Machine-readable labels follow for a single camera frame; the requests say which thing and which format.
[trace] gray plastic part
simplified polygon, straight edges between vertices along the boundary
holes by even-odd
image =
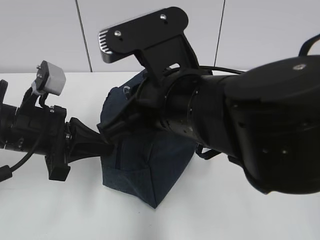
[[[48,62],[49,76],[43,91],[59,96],[66,84],[66,76],[62,68]]]

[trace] black metal bracket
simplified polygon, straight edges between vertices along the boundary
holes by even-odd
[[[199,69],[199,63],[184,30],[187,14],[169,7],[113,26],[103,33],[107,47],[115,54],[134,54],[152,81],[161,86],[164,70],[174,64],[181,69]]]

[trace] black plastic housing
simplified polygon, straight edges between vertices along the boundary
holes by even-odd
[[[225,88],[247,178],[264,193],[320,191],[320,56],[241,74]]]

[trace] cylindrical joint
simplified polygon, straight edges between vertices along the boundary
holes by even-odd
[[[178,79],[166,95],[161,126],[236,157],[225,112],[223,80],[228,77],[187,75]]]

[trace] white wall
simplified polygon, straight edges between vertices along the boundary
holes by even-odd
[[[78,0],[94,72],[139,71],[129,57],[101,60],[97,35],[102,28],[153,10],[177,6],[189,16],[185,34],[202,65],[213,65],[224,0]],[[319,0],[226,0],[216,65],[251,69],[294,57],[320,32]],[[65,72],[89,72],[74,0],[2,0],[0,73],[34,73],[47,60]],[[311,51],[320,54],[320,43]]]
[[[217,66],[246,69],[296,57],[320,33],[319,0],[226,0]],[[309,54],[320,55],[320,42]]]
[[[73,0],[0,1],[0,73],[35,73],[42,60],[88,72]]]

